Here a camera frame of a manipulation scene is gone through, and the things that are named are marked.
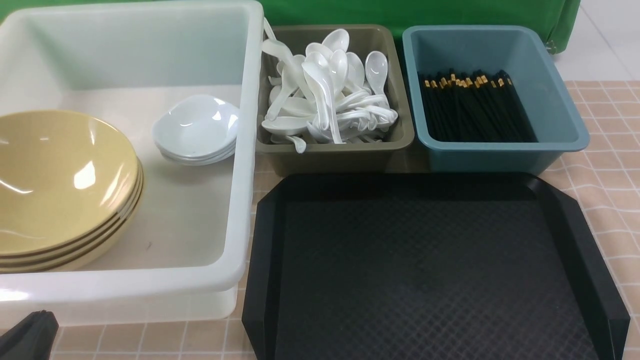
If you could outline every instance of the plastic container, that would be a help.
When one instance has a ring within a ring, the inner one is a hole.
[[[403,34],[418,139],[434,172],[520,171],[538,175],[562,153],[583,150],[589,133],[540,38],[519,26],[415,26]],[[439,142],[430,135],[418,72],[505,70],[538,143]]]
[[[260,126],[269,108],[268,76],[278,76],[276,59],[262,55],[260,94],[258,98],[256,151],[265,154],[276,174],[287,176],[308,172],[380,172],[384,171],[391,155],[411,144],[415,136],[411,110],[406,96],[400,61],[396,53],[391,32],[379,25],[318,25],[282,26],[273,29],[279,41],[287,44],[293,54],[304,54],[310,42],[322,42],[335,29],[349,32],[349,51],[356,53],[364,62],[374,50],[388,58],[389,73],[385,92],[390,105],[398,112],[396,124],[381,143],[309,144],[304,154],[298,154],[292,145],[270,143],[271,134]]]
[[[0,275],[0,329],[32,311],[61,325],[223,318],[246,266],[262,43],[256,1],[165,1],[21,10],[0,26],[0,114],[66,109],[130,139],[145,171],[138,214],[74,272]],[[241,109],[234,158],[162,159],[152,124],[209,94]]]

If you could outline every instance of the green backdrop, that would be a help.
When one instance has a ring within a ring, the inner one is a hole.
[[[107,0],[122,3],[141,0]],[[21,8],[96,0],[0,0],[0,18]],[[262,0],[271,25],[381,24],[396,38],[413,25],[509,24],[533,29],[552,53],[566,48],[579,0]]]

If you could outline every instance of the stack of yellow bowls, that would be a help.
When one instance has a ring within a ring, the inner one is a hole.
[[[145,178],[127,137],[89,115],[0,117],[0,274],[73,270],[122,236]]]

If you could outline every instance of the blue plastic bin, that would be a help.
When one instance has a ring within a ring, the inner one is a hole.
[[[414,26],[403,34],[404,62],[418,139],[434,172],[538,175],[562,153],[583,150],[589,132],[538,35],[520,26]],[[429,135],[418,72],[511,76],[538,143],[440,142]]]

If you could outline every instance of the olive green bin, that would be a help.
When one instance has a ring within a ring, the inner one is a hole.
[[[271,134],[260,123],[269,107],[272,86],[268,76],[278,76],[275,70],[277,59],[263,53],[255,148],[257,153],[267,157],[280,176],[310,172],[382,172],[393,153],[407,148],[415,137],[400,61],[393,36],[387,28],[378,25],[309,25],[280,26],[274,27],[273,31],[277,39],[289,46],[295,55],[304,54],[307,44],[322,42],[327,34],[339,28],[349,32],[349,51],[356,53],[363,62],[374,50],[387,56],[389,72],[385,93],[391,108],[398,112],[398,119],[387,133],[385,141],[379,143],[310,143],[303,154],[298,154],[293,144],[272,144]]]

